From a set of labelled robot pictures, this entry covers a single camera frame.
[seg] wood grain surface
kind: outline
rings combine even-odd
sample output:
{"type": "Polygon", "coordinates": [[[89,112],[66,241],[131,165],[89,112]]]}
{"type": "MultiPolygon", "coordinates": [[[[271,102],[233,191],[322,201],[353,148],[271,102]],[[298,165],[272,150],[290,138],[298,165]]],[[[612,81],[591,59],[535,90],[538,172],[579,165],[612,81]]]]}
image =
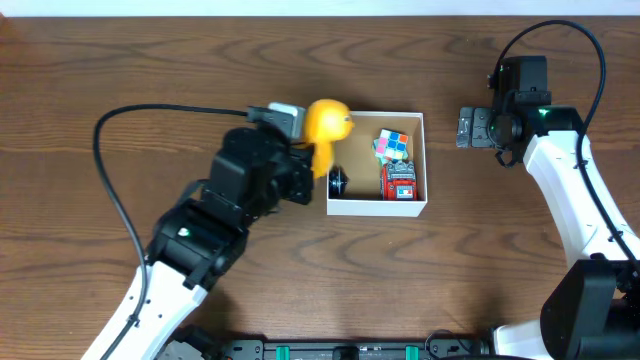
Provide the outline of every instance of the wood grain surface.
{"type": "MultiPolygon", "coordinates": [[[[411,338],[534,318],[562,279],[558,232],[522,166],[455,147],[462,106],[542,18],[7,19],[0,29],[0,358],[79,358],[129,287],[130,239],[98,179],[95,121],[123,105],[245,109],[335,98],[425,114],[429,202],[417,218],[325,215],[315,201],[254,227],[245,255],[188,322],[270,339],[411,338]]],[[[590,138],[640,228],[640,19],[579,18],[608,82],[590,138]]],[[[585,114],[597,58],[549,27],[511,54],[544,54],[554,102],[585,114]]],[[[238,118],[144,111],[110,122],[106,166],[139,233],[208,174],[238,118]]]]}

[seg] open cardboard box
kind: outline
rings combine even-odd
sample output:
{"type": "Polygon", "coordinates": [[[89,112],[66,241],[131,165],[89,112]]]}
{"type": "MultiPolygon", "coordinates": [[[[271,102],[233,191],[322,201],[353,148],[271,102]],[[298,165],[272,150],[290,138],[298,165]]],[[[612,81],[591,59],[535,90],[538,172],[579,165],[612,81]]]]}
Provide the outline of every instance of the open cardboard box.
{"type": "Polygon", "coordinates": [[[427,204],[427,173],[424,152],[424,124],[421,113],[354,111],[355,127],[344,140],[334,143],[335,164],[342,166],[349,183],[340,199],[329,198],[327,215],[418,216],[427,204]],[[371,146],[388,129],[409,135],[409,159],[416,170],[417,201],[381,200],[378,159],[371,146]]]}

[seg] rubik's cube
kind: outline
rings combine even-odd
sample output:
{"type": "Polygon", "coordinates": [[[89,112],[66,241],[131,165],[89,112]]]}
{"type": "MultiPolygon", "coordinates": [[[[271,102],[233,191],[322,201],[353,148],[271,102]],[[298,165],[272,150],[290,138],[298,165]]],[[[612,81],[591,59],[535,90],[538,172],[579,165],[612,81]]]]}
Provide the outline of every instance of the rubik's cube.
{"type": "Polygon", "coordinates": [[[394,131],[383,129],[380,138],[374,141],[374,152],[377,158],[384,161],[402,160],[409,157],[407,142],[409,137],[394,131]]]}

